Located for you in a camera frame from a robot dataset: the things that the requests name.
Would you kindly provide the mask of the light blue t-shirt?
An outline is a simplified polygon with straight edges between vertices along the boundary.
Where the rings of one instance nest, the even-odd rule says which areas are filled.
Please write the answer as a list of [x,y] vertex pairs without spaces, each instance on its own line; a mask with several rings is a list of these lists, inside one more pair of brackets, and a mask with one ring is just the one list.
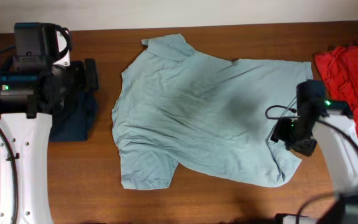
[[224,60],[180,34],[142,43],[112,109],[125,189],[166,189],[178,165],[261,187],[293,177],[301,161],[270,140],[276,122],[265,111],[293,104],[310,62]]

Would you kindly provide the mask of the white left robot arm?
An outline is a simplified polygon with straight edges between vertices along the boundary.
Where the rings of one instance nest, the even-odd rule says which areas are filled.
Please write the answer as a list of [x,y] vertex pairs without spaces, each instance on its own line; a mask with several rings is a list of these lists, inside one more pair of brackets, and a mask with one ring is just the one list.
[[0,71],[0,223],[51,223],[49,142],[88,138],[99,89],[93,59],[11,57]]

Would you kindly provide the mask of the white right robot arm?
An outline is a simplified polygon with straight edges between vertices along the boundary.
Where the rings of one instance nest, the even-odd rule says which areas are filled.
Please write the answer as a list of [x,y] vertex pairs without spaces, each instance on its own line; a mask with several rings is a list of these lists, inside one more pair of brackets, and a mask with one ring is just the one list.
[[[333,181],[333,192],[312,197],[295,214],[280,213],[275,223],[358,223],[358,138],[352,111],[345,101],[310,100],[299,103],[294,117],[281,117],[271,140],[283,141],[288,150],[304,156],[320,147]],[[304,216],[318,200],[334,197],[320,218]]]

